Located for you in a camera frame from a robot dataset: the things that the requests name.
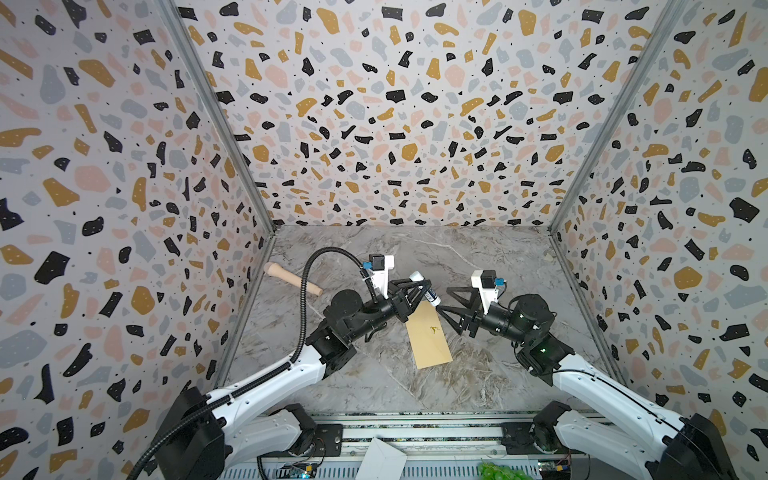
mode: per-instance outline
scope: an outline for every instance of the wire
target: wire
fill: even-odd
[[[285,362],[284,364],[278,366],[271,372],[268,372],[267,374],[262,375],[258,379],[255,379],[252,382],[247,383],[246,385],[243,385],[242,387],[235,390],[231,394],[225,395],[220,399],[205,405],[204,407],[190,414],[189,416],[182,418],[176,425],[172,426],[167,432],[165,432],[165,434],[163,434],[159,439],[154,440],[150,444],[150,446],[147,447],[144,453],[141,454],[141,457],[139,457],[139,459],[136,461],[136,464],[131,469],[131,473],[128,474],[128,477],[126,477],[126,480],[136,480],[139,474],[141,474],[141,470],[143,470],[144,467],[147,466],[147,463],[152,459],[154,454],[156,454],[157,451],[160,450],[160,448],[162,448],[163,445],[165,445],[170,440],[172,440],[176,435],[178,435],[178,433],[181,430],[185,429],[192,423],[202,419],[208,413],[219,408],[220,406],[224,406],[227,403],[231,402],[232,400],[236,399],[237,397],[243,395],[245,392],[248,392],[256,388],[262,383],[265,383],[267,380],[273,379],[274,377],[278,376],[280,373],[288,370],[291,367],[292,363],[296,363],[296,361],[299,359],[299,355],[301,354],[301,350],[304,347],[304,340],[306,339],[306,284],[307,284],[307,278],[310,275],[310,267],[312,266],[312,263],[315,261],[317,257],[322,255],[323,253],[328,253],[328,252],[341,253],[345,257],[348,257],[353,262],[355,262],[355,265],[357,265],[357,267],[360,269],[360,275],[366,282],[366,286],[368,287],[368,292],[371,294],[371,298],[373,298],[374,302],[376,301],[376,291],[373,289],[373,282],[371,281],[370,276],[368,276],[368,272],[366,271],[366,269],[363,268],[362,262],[358,260],[357,257],[352,255],[350,252],[338,247],[324,247],[315,251],[315,253],[310,255],[310,258],[307,260],[306,264],[304,265],[304,271],[301,276],[299,342],[296,345],[296,350],[293,352],[293,355],[290,358],[290,362]],[[260,458],[257,459],[257,463],[260,465]]]
[[[500,299],[505,293],[507,293],[507,282],[504,282],[504,289],[502,292],[496,297],[496,302],[498,302],[498,299]]]
[[[592,455],[587,455],[587,476],[584,477],[584,480],[587,480],[589,478],[589,475],[592,475]]]
[[[301,460],[296,460],[296,461],[293,463],[293,466],[294,466],[294,467],[295,467],[296,465],[300,464],[301,462],[306,462],[307,460],[309,460],[310,458],[312,458],[312,455],[314,455],[314,454],[315,454],[315,450],[317,450],[317,445],[315,444],[315,442],[314,442],[314,441],[312,441],[312,445],[310,445],[310,448],[311,448],[311,450],[310,450],[310,449],[307,449],[307,450],[310,450],[310,454],[309,454],[309,455],[308,455],[306,458],[302,458]]]
[[[355,265],[357,265],[357,268],[360,269],[360,276],[366,281],[366,286],[368,287],[368,293],[371,294],[371,298],[373,301],[376,301],[376,291],[373,289],[373,282],[371,281],[370,276],[368,276],[368,272],[366,269],[362,266],[362,262],[357,259],[354,255],[352,255],[350,252],[344,250],[343,248],[338,247],[323,247],[321,249],[318,249],[310,255],[310,258],[306,261],[306,264],[304,265],[304,271],[301,274],[301,289],[299,292],[299,308],[300,308],[300,329],[299,329],[299,342],[296,345],[296,350],[293,352],[293,355],[290,358],[291,363],[296,363],[296,361],[299,359],[299,355],[301,354],[301,349],[304,347],[304,339],[306,338],[306,284],[310,276],[310,268],[312,268],[312,263],[314,263],[315,259],[319,257],[320,255],[323,255],[324,253],[328,252],[334,252],[334,253],[341,253],[343,256],[349,258],[351,261],[355,262]]]
[[[320,466],[323,464],[324,461],[326,461],[326,443],[323,441],[323,439],[318,438],[317,440],[320,440],[323,443],[323,457],[320,459],[320,463],[317,464],[315,468],[320,468]]]
[[[657,421],[659,421],[659,422],[662,422],[663,424],[665,424],[665,425],[666,425],[666,426],[668,426],[669,428],[673,429],[673,430],[674,430],[675,432],[677,432],[677,433],[678,433],[680,436],[682,436],[684,439],[686,439],[686,440],[687,440],[687,441],[688,441],[688,442],[689,442],[689,443],[690,443],[690,444],[691,444],[693,447],[696,447],[696,450],[698,450],[698,451],[699,451],[699,453],[701,454],[702,458],[706,458],[706,459],[707,459],[707,463],[709,463],[709,464],[710,464],[710,467],[712,467],[712,471],[713,471],[713,472],[718,472],[718,468],[715,466],[714,462],[712,462],[712,460],[709,458],[709,456],[707,456],[707,454],[706,454],[706,453],[704,453],[704,451],[703,451],[703,450],[702,450],[702,449],[701,449],[701,448],[700,448],[698,445],[696,445],[696,443],[695,443],[693,440],[689,439],[689,438],[688,438],[688,437],[687,437],[687,436],[686,436],[684,433],[682,433],[682,431],[680,431],[680,430],[679,430],[677,427],[675,427],[674,425],[671,425],[671,424],[670,424],[670,423],[669,423],[667,420],[660,418],[658,415],[656,415],[656,414],[655,414],[655,413],[653,413],[651,410],[649,410],[649,409],[648,409],[648,408],[647,408],[645,405],[643,405],[642,403],[638,402],[636,399],[633,399],[631,396],[627,395],[627,393],[626,393],[626,392],[623,392],[621,389],[619,389],[618,387],[616,387],[616,385],[613,385],[612,383],[610,383],[610,382],[607,382],[605,379],[603,379],[603,378],[601,378],[601,377],[599,377],[599,376],[597,376],[597,375],[595,375],[595,374],[593,374],[593,373],[585,372],[584,370],[577,370],[577,369],[560,369],[560,370],[555,370],[554,372],[552,372],[552,375],[554,375],[555,373],[567,373],[567,372],[575,372],[575,373],[580,373],[580,374],[582,374],[582,375],[590,376],[590,377],[592,377],[593,379],[598,379],[598,380],[600,380],[601,382],[603,382],[605,385],[608,385],[608,386],[610,386],[612,389],[614,389],[614,390],[616,390],[617,392],[619,392],[621,395],[623,395],[623,396],[627,397],[629,400],[631,400],[632,402],[634,402],[634,403],[636,403],[638,406],[640,406],[640,408],[642,408],[643,410],[645,410],[646,412],[648,412],[649,414],[651,414],[653,417],[655,417]]]
[[[266,480],[266,473],[264,473],[264,464],[261,462],[261,456],[256,457],[256,467],[259,469],[259,477],[261,480]]]

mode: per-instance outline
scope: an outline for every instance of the terrazzo patterned wall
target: terrazzo patterned wall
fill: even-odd
[[[0,15],[0,477],[124,478],[211,388],[263,231],[154,4]]]
[[[277,224],[542,225],[664,2],[179,0]]]
[[[557,236],[631,387],[766,478],[768,2],[688,3]]]

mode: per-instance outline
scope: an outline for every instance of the marble floor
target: marble floor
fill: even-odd
[[[300,274],[320,247],[342,247],[367,260],[369,253],[395,255],[391,280],[419,270],[446,304],[447,286],[468,286],[473,270],[495,269],[507,280],[503,299],[538,293],[558,313],[551,331],[604,369],[598,349],[545,232],[512,227],[281,227],[270,261]],[[360,292],[355,266],[327,253],[313,264],[310,281],[325,290],[307,296],[308,332],[322,319],[333,295]],[[405,326],[389,323],[370,343],[358,340],[357,355],[328,379],[281,405],[300,402],[313,412],[535,411],[551,400],[586,409],[578,400],[534,378],[518,364],[506,339],[479,331],[457,336],[444,321],[453,362],[417,370]],[[265,276],[237,346],[228,382],[242,379],[293,351],[299,329],[299,289]]]

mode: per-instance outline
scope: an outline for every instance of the wooden handle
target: wooden handle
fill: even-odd
[[[301,277],[292,274],[288,270],[285,270],[280,265],[274,262],[267,262],[264,264],[264,273],[269,276],[276,276],[277,278],[290,283],[291,285],[301,287]],[[313,295],[323,295],[323,289],[314,283],[306,283],[306,291]]]

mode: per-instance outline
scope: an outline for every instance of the white paper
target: white paper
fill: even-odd
[[[373,439],[355,480],[399,480],[407,459],[408,456],[395,447]]]

